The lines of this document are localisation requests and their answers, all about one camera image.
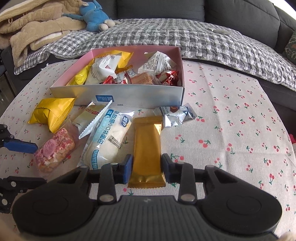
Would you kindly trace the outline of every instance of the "yellow snack packet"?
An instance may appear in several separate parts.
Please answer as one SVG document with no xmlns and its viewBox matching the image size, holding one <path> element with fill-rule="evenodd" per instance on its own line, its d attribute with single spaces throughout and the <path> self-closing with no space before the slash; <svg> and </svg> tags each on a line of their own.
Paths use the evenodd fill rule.
<svg viewBox="0 0 296 241">
<path fill-rule="evenodd" d="M 52 133 L 55 133 L 71 111 L 75 98 L 48 98 L 43 99 L 33 111 L 29 124 L 48 124 Z"/>
<path fill-rule="evenodd" d="M 128 53 L 128 52 L 119 51 L 119 50 L 112 50 L 112 51 L 100 54 L 96 58 L 101 58 L 101 57 L 107 56 L 109 54 L 111 54 L 111 55 L 121 54 L 121 59 L 118 62 L 118 65 L 117 65 L 118 68 L 124 68 L 128 64 L 131 57 L 133 56 L 133 52 Z"/>
<path fill-rule="evenodd" d="M 129 188 L 165 187 L 165 178 L 160 167 L 160 132 L 162 116 L 135 118 L 135 144 L 133 170 L 128 182 Z"/>
<path fill-rule="evenodd" d="M 94 59 L 92 59 L 87 66 L 85 66 L 82 70 L 80 70 L 69 82 L 68 85 L 83 85 L 86 81 L 86 78 L 89 74 L 89 71 L 94 63 Z"/>
</svg>

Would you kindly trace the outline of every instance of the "snack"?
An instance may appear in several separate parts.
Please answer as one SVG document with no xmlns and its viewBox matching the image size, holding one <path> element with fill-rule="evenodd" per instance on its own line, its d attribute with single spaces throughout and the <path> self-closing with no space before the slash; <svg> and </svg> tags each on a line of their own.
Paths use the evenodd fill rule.
<svg viewBox="0 0 296 241">
<path fill-rule="evenodd" d="M 74 102 L 75 98 L 43 99 L 36 106 L 28 123 L 48 124 L 50 131 L 55 133 L 71 111 Z"/>
<path fill-rule="evenodd" d="M 144 55 L 149 59 L 138 69 L 138 74 L 147 71 L 160 74 L 161 72 L 172 70 L 177 65 L 166 54 L 159 51 L 146 53 Z"/>
<path fill-rule="evenodd" d="M 164 127 L 178 126 L 196 118 L 196 113 L 188 103 L 184 106 L 159 107 L 153 113 L 163 116 Z"/>
<path fill-rule="evenodd" d="M 89 74 L 89 70 L 94 63 L 94 59 L 92 59 L 87 66 L 85 66 L 82 70 L 80 70 L 67 85 L 83 85 L 86 81 L 86 78 Z"/>
<path fill-rule="evenodd" d="M 103 84 L 131 84 L 131 77 L 137 74 L 133 71 L 133 66 L 130 65 L 126 68 L 118 69 L 115 71 L 116 79 L 108 76 Z"/>
<path fill-rule="evenodd" d="M 165 187 L 164 175 L 160 168 L 162 121 L 162 116 L 134 119 L 136 133 L 129 188 Z"/>
<path fill-rule="evenodd" d="M 34 160 L 38 170 L 52 172 L 74 149 L 74 138 L 66 128 L 59 129 L 35 152 Z"/>
<path fill-rule="evenodd" d="M 121 58 L 120 58 L 118 65 L 117 65 L 118 68 L 124 68 L 128 64 L 131 57 L 133 56 L 133 53 L 128 53 L 128 52 L 119 51 L 119 50 L 112 50 L 112 51 L 100 54 L 96 58 L 101 58 L 101 57 L 107 56 L 109 54 L 110 55 L 121 55 Z"/>
<path fill-rule="evenodd" d="M 178 74 L 179 71 L 171 70 L 162 72 L 161 74 L 158 74 L 156 77 L 162 83 L 162 85 L 178 86 Z"/>
<path fill-rule="evenodd" d="M 132 77 L 131 83 L 137 85 L 161 85 L 155 74 L 152 72 L 145 72 Z"/>
<path fill-rule="evenodd" d="M 116 73 L 116 82 L 118 84 L 130 84 L 131 78 L 136 76 L 137 74 L 133 70 L 133 66 L 130 65 L 123 69 L 118 69 L 115 71 Z"/>
<path fill-rule="evenodd" d="M 104 164 L 115 162 L 133 114 L 109 109 L 91 132 L 82 152 L 81 163 L 91 169 L 100 169 Z"/>
<path fill-rule="evenodd" d="M 95 123 L 105 114 L 112 101 L 107 105 L 95 105 L 91 102 L 86 109 L 73 120 L 73 124 L 78 128 L 79 139 L 90 134 Z"/>
<path fill-rule="evenodd" d="M 102 58 L 96 58 L 87 76 L 86 85 L 97 85 L 102 83 L 108 76 L 116 78 L 115 69 L 121 55 L 107 55 Z"/>
</svg>

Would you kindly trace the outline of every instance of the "cherry print tablecloth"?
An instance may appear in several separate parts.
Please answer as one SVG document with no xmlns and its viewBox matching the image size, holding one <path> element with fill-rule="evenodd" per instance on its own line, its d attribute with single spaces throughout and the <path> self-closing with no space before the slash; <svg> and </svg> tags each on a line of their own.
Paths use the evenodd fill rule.
<svg viewBox="0 0 296 241">
<path fill-rule="evenodd" d="M 27 124 L 34 107 L 43 98 L 52 97 L 49 87 L 74 61 L 44 68 L 15 98 L 0 118 L 18 139 L 42 145 L 51 137 L 48 126 Z M 161 133 L 162 152 L 174 161 L 191 163 L 203 169 L 216 165 L 231 174 L 274 195 L 283 215 L 276 234 L 296 232 L 296 161 L 286 129 L 258 81 L 242 74 L 211 65 L 184 61 L 185 97 L 196 111 L 196 120 L 182 126 L 165 128 Z M 69 117 L 79 115 L 85 106 L 74 106 Z M 135 109 L 136 117 L 153 115 L 152 110 Z M 133 153 L 133 128 L 123 141 L 118 159 Z M 76 167 L 83 145 L 77 148 L 47 177 L 51 180 Z M 32 155 L 0 149 L 0 177 L 38 176 Z M 116 185 L 120 195 L 175 195 L 178 184 L 165 188 L 135 189 Z M 204 196 L 197 184 L 199 198 Z M 91 197 L 96 196 L 92 188 Z M 17 231 L 12 215 L 2 214 Z"/>
</svg>

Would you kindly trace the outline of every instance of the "blue stuffed toy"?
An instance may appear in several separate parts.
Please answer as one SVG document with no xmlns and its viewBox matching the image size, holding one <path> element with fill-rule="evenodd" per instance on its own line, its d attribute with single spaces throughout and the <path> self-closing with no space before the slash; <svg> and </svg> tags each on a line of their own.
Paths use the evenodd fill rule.
<svg viewBox="0 0 296 241">
<path fill-rule="evenodd" d="M 63 14 L 63 16 L 70 17 L 72 19 L 85 21 L 87 23 L 86 30 L 91 32 L 100 32 L 113 27 L 116 24 L 120 24 L 119 21 L 113 21 L 103 12 L 101 5 L 96 1 L 84 2 L 80 8 L 80 15 L 76 14 Z"/>
</svg>

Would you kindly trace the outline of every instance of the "cardboard box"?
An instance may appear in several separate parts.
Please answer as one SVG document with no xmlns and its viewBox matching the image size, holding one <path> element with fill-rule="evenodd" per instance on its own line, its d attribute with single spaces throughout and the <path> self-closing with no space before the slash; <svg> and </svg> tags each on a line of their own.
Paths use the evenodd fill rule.
<svg viewBox="0 0 296 241">
<path fill-rule="evenodd" d="M 181 87 L 165 85 L 135 85 L 135 84 L 100 84 L 100 85 L 72 85 L 65 86 L 83 67 L 96 56 L 111 51 L 122 50 L 134 52 L 128 65 L 133 65 L 137 73 L 138 68 L 146 61 L 145 52 L 160 51 L 168 55 L 179 70 Z M 51 87 L 55 98 L 75 98 L 75 104 L 88 105 L 91 101 L 123 104 L 139 108 L 156 108 L 159 106 L 180 106 L 184 96 L 184 72 L 179 47 L 157 45 L 132 45 L 102 49 L 94 49 L 76 61 Z"/>
</svg>

